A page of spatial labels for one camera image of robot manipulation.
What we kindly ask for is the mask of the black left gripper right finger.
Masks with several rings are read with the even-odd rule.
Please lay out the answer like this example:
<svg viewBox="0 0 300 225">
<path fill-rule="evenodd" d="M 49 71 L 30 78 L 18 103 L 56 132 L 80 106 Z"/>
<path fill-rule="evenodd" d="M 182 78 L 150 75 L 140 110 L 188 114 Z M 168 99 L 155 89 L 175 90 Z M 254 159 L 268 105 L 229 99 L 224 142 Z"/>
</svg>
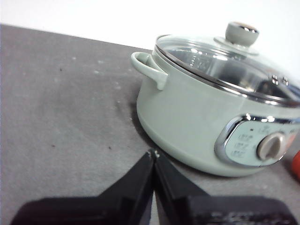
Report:
<svg viewBox="0 0 300 225">
<path fill-rule="evenodd" d="M 277 199 L 209 195 L 180 173 L 162 153 L 154 155 L 155 191 L 172 225 L 294 225 Z"/>
</svg>

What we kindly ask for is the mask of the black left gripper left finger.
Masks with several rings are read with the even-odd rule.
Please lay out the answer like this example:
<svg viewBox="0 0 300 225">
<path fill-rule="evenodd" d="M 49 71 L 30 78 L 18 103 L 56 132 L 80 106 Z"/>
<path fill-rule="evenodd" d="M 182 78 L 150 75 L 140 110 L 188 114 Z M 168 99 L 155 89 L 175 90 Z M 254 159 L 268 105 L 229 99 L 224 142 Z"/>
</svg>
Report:
<svg viewBox="0 0 300 225">
<path fill-rule="evenodd" d="M 155 153 L 146 152 L 97 196 L 43 198 L 25 203 L 13 225 L 137 225 L 151 206 Z"/>
</svg>

